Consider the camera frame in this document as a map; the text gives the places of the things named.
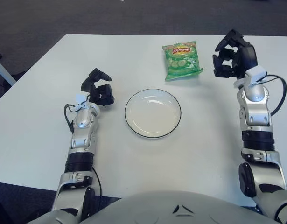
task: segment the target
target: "black cable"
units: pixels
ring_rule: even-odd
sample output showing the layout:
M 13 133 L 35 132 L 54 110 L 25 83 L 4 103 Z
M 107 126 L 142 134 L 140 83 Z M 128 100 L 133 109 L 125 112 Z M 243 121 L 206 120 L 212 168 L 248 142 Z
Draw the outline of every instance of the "black cable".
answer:
M 94 169 L 94 167 L 92 167 L 92 170 L 95 172 L 95 174 L 97 176 L 97 179 L 98 179 L 98 184 L 100 186 L 100 200 L 99 200 L 99 203 L 98 203 L 98 210 L 100 211 L 101 201 L 102 201 L 102 185 L 101 185 L 100 178 L 98 177 L 98 174 L 97 174 L 96 170 Z
M 68 106 L 68 109 L 69 109 L 69 111 L 71 111 L 72 113 L 76 113 L 76 112 L 78 112 L 78 111 L 80 111 L 80 110 L 82 109 L 82 107 L 80 107 L 78 110 L 72 111 L 72 110 L 70 109 L 70 106 L 75 107 L 75 105 L 72 105 L 72 104 L 68 104 L 68 105 L 69 105 L 69 106 Z
M 84 103 L 88 100 L 88 97 L 89 97 L 89 96 L 90 96 L 90 95 L 87 95 L 86 100 L 83 101 L 81 104 L 84 104 Z
M 282 82 L 282 85 L 283 85 L 282 98 L 281 98 L 281 100 L 280 100 L 278 106 L 275 108 L 275 110 L 273 110 L 273 111 L 271 112 L 271 116 L 273 116 L 275 113 L 277 113 L 277 112 L 280 110 L 280 108 L 282 107 L 282 105 L 283 105 L 283 103 L 284 103 L 285 96 L 287 95 L 287 83 L 286 83 L 286 81 L 285 81 L 283 78 L 281 78 L 280 76 L 277 76 L 277 75 L 266 75 L 266 77 L 276 77 L 276 78 L 273 78 L 273 79 L 271 79 L 271 80 L 262 82 L 261 84 L 271 82 L 271 81 L 273 81 L 273 80 L 275 80 L 275 79 L 280 79 L 281 82 Z
M 67 113 L 66 113 L 66 110 L 67 108 L 69 107 L 69 104 L 66 104 L 64 106 L 64 110 L 63 110 L 63 113 L 64 113 L 64 117 L 65 117 L 65 120 L 67 121 L 68 123 L 68 126 L 69 126 L 69 129 L 70 129 L 70 132 L 74 133 L 74 127 L 73 127 L 73 124 L 69 122 L 69 119 L 68 119 L 68 116 L 67 116 Z

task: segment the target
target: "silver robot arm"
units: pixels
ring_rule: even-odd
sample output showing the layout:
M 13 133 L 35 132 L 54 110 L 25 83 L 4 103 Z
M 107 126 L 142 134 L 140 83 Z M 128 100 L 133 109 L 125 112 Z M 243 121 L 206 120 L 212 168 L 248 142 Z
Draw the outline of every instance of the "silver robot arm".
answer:
M 267 108 L 269 92 L 256 83 L 266 76 L 266 71 L 255 66 L 246 71 L 246 76 L 237 94 L 244 142 L 241 154 L 245 159 L 239 166 L 240 187 L 264 215 L 286 224 L 287 190 L 279 152 L 274 150 L 272 119 Z
M 238 50 L 227 49 L 227 45 Z M 285 81 L 276 76 L 283 83 L 284 95 L 278 107 L 270 113 L 267 108 L 269 92 L 262 85 L 267 71 L 258 66 L 254 47 L 239 32 L 231 30 L 216 51 L 219 56 L 213 55 L 215 76 L 238 79 L 234 85 L 239 88 L 237 98 L 244 142 L 241 154 L 245 159 L 245 163 L 239 166 L 241 191 L 255 201 L 264 215 L 287 224 L 287 188 L 280 156 L 274 149 L 271 119 L 284 101 Z M 224 60 L 232 60 L 232 67 L 224 65 Z
M 82 94 L 77 95 L 77 105 L 67 104 L 64 107 L 64 115 L 73 135 L 52 211 L 66 211 L 74 215 L 78 223 L 91 216 L 94 211 L 95 192 L 91 185 L 95 174 L 93 157 L 96 151 L 97 117 L 100 114 L 98 105 L 114 103 L 110 84 L 95 86 L 94 83 L 100 79 L 111 81 L 107 74 L 94 69 L 82 83 Z M 71 123 L 66 115 L 67 108 L 71 112 L 77 112 Z
M 64 210 L 76 216 L 78 222 L 92 215 L 94 190 L 93 156 L 96 150 L 98 106 L 80 95 L 75 108 L 73 136 L 65 171 L 61 175 L 52 210 Z

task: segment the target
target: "green chip bag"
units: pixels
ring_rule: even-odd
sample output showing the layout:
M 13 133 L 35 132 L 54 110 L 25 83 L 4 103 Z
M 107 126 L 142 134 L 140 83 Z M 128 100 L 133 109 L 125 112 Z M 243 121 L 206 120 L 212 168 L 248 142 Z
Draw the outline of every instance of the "green chip bag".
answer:
M 176 43 L 174 45 L 162 46 L 162 48 L 166 57 L 166 81 L 198 75 L 203 71 L 202 68 L 199 68 L 196 41 Z

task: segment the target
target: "dark carpet floor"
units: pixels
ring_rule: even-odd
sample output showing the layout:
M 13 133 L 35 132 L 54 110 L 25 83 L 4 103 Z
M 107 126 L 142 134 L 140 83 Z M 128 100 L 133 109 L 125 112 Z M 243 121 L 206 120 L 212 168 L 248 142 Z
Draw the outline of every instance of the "dark carpet floor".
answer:
M 287 0 L 0 0 L 0 62 L 11 74 L 27 70 L 66 33 L 225 35 L 231 28 L 287 36 Z M 0 183 L 15 223 L 49 209 L 54 195 Z

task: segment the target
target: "empty plate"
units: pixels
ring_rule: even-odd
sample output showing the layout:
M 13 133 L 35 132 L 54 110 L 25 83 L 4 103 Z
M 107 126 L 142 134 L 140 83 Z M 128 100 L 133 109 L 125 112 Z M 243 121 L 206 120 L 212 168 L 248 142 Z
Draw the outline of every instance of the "empty plate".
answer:
M 171 133 L 179 124 L 181 114 L 176 98 L 158 89 L 137 92 L 125 108 L 125 118 L 130 128 L 148 138 L 159 138 Z

